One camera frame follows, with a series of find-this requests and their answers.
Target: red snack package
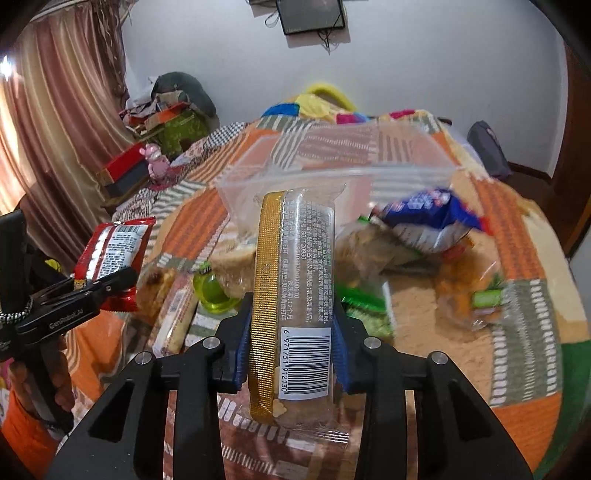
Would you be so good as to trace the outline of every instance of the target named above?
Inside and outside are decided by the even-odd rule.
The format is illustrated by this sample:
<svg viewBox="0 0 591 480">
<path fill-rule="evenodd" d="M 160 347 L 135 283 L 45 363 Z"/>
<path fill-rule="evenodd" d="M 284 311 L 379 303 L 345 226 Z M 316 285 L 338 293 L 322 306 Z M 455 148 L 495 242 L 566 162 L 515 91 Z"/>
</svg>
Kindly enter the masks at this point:
<svg viewBox="0 0 591 480">
<path fill-rule="evenodd" d="M 125 267 L 138 274 L 156 218 L 127 222 L 101 223 L 74 267 L 74 289 L 80 290 L 98 278 L 106 277 Z M 109 297 L 101 309 L 112 312 L 135 312 L 135 287 Z"/>
</svg>

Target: pink toy figure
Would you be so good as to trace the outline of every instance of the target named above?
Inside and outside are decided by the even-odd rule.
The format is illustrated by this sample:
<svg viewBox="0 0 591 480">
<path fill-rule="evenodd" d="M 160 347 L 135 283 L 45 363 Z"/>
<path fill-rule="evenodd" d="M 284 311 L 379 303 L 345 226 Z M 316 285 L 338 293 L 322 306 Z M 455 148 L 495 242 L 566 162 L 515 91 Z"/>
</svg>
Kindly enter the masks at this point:
<svg viewBox="0 0 591 480">
<path fill-rule="evenodd" d="M 140 148 L 141 153 L 148 161 L 148 172 L 150 178 L 156 183 L 162 181 L 168 177 L 171 171 L 170 163 L 166 156 L 162 155 L 160 147 L 154 143 L 146 144 L 146 148 Z"/>
</svg>

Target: barcode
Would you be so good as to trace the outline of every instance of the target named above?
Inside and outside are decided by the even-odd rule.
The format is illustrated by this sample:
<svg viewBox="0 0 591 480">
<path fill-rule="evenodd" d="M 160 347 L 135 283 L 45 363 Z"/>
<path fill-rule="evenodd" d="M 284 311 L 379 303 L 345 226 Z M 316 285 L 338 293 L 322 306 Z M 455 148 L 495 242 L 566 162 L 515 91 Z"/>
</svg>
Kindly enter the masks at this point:
<svg viewBox="0 0 591 480">
<path fill-rule="evenodd" d="M 145 225 L 119 225 L 115 232 L 133 232 L 141 235 L 143 233 L 142 230 L 144 230 L 145 227 Z"/>
<path fill-rule="evenodd" d="M 330 328 L 282 327 L 279 398 L 309 400 L 329 394 Z"/>
</svg>

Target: brown curtain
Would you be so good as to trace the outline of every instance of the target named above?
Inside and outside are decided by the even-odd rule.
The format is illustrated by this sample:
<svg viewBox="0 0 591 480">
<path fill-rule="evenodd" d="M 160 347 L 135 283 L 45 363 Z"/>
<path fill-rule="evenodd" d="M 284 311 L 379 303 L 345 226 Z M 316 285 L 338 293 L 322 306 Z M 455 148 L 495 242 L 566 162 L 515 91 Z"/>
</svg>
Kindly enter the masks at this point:
<svg viewBox="0 0 591 480">
<path fill-rule="evenodd" d="M 30 237 L 65 271 L 108 219 L 97 172 L 132 143 L 118 116 L 125 59 L 114 25 L 112 2 L 48 15 L 14 45 L 16 75 L 0 77 L 0 208 L 24 194 Z"/>
</svg>

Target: finger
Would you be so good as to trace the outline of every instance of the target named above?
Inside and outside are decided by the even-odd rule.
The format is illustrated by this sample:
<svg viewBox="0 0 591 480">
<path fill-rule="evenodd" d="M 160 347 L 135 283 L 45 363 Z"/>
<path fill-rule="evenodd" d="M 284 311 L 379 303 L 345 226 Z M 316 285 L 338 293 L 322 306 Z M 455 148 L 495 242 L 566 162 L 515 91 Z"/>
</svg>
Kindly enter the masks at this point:
<svg viewBox="0 0 591 480">
<path fill-rule="evenodd" d="M 51 382 L 56 388 L 60 388 L 62 385 L 70 381 L 68 360 L 62 352 L 59 353 L 59 360 L 56 362 L 56 366 L 53 368 L 50 377 Z"/>
<path fill-rule="evenodd" d="M 10 382 L 22 384 L 27 379 L 27 367 L 22 362 L 12 362 L 8 367 Z"/>
<path fill-rule="evenodd" d="M 56 392 L 56 403 L 66 411 L 74 408 L 74 392 L 72 391 L 72 382 L 64 383 Z"/>
<path fill-rule="evenodd" d="M 27 368 L 22 362 L 13 362 L 8 367 L 8 378 L 12 389 L 22 407 L 29 412 L 35 410 L 31 401 L 31 387 L 25 382 L 27 379 Z"/>
<path fill-rule="evenodd" d="M 61 336 L 57 341 L 57 347 L 59 350 L 66 350 L 68 348 L 68 344 L 66 342 L 66 337 Z"/>
</svg>

